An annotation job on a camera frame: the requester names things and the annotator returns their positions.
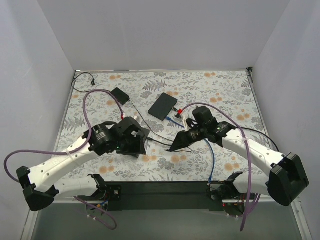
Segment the black network switch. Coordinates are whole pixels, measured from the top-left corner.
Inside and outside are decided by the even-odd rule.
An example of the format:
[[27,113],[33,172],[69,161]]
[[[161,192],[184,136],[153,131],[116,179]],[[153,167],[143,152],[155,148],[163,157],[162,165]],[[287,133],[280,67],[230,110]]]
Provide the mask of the black network switch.
[[178,100],[176,98],[166,93],[162,93],[148,110],[148,114],[160,121],[164,121],[177,102]]
[[140,156],[145,156],[145,155],[146,155],[145,153],[141,153],[141,154],[133,154],[132,156],[138,159]]

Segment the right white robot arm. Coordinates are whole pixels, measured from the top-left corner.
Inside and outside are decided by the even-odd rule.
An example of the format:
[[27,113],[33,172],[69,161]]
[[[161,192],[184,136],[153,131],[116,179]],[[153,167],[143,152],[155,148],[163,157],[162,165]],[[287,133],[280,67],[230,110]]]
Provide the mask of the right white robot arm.
[[186,130],[177,133],[169,151],[188,148],[208,140],[248,161],[248,172],[236,172],[221,185],[224,192],[271,197],[282,206],[289,206],[310,184],[301,158],[274,151],[246,137],[235,121],[218,122],[211,113],[212,105],[198,103],[193,118],[185,122]]

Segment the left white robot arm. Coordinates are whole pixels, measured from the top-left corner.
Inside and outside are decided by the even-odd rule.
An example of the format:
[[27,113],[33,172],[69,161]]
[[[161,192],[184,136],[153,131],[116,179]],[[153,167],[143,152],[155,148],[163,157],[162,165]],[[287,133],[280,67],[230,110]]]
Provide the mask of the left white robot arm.
[[65,151],[46,162],[31,168],[18,168],[16,173],[30,210],[40,211],[55,200],[71,197],[86,201],[120,200],[121,186],[111,186],[99,174],[72,179],[64,177],[105,154],[116,152],[135,158],[145,155],[145,142],[149,133],[132,117],[126,117],[119,123],[106,121],[87,130]]

